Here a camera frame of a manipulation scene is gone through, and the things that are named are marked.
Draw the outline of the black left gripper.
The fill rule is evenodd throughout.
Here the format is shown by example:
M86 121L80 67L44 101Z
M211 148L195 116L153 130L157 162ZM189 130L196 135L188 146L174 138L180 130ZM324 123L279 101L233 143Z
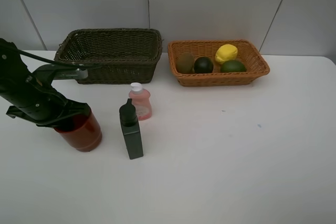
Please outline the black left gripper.
M52 86L42 87L35 78L5 79L5 99L11 104L6 115L38 127L56 127L58 132L77 128L78 114L89 114L86 103L67 99Z

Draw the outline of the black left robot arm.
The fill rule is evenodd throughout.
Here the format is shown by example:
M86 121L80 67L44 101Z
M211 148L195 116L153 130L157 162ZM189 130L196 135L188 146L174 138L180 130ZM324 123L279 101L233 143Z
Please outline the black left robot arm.
M67 99L53 80L78 79L86 66L56 62L19 50L1 39L1 97L11 106L6 114L38 127L72 131L90 116L86 103Z

